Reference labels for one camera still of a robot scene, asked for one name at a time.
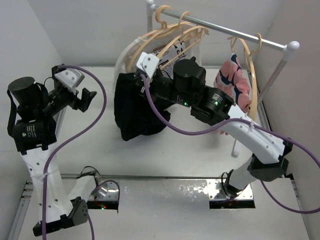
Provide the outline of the black t shirt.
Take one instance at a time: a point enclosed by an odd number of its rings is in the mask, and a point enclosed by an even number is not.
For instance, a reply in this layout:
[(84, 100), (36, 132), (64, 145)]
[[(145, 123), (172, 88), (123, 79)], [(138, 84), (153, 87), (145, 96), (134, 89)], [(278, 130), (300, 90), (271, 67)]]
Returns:
[(120, 73), (114, 91), (114, 119), (124, 141), (160, 133), (166, 125), (153, 112), (133, 73)]

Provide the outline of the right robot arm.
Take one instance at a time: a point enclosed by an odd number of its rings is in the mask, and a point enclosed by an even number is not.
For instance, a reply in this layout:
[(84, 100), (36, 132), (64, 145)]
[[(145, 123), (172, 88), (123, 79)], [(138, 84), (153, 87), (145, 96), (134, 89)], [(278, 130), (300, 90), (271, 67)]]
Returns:
[[(196, 63), (195, 57), (178, 61), (173, 66), (172, 78), (162, 75), (159, 62), (158, 57), (144, 52), (136, 67), (149, 105), (161, 122), (187, 136), (221, 129), (252, 152), (247, 162), (232, 169), (221, 182), (221, 191), (227, 198), (236, 198), (256, 180), (271, 182), (286, 173), (289, 162), (285, 156), (292, 151), (293, 144), (262, 129), (221, 89), (207, 86), (206, 70)], [(152, 97), (190, 108), (190, 114), (211, 129), (198, 132), (178, 129), (160, 114)]]

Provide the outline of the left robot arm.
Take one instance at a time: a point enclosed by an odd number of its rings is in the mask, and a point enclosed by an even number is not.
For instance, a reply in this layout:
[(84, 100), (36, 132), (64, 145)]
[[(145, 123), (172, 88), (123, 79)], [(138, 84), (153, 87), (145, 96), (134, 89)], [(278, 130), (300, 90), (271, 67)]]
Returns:
[(93, 170), (79, 174), (71, 192), (66, 192), (56, 160), (66, 107), (85, 112), (96, 92), (77, 90), (85, 77), (80, 67), (62, 64), (51, 71), (52, 91), (31, 76), (18, 78), (7, 88), (11, 104), (7, 132), (28, 168), (39, 207), (32, 231), (43, 239), (88, 222), (87, 202), (98, 186), (98, 172)]

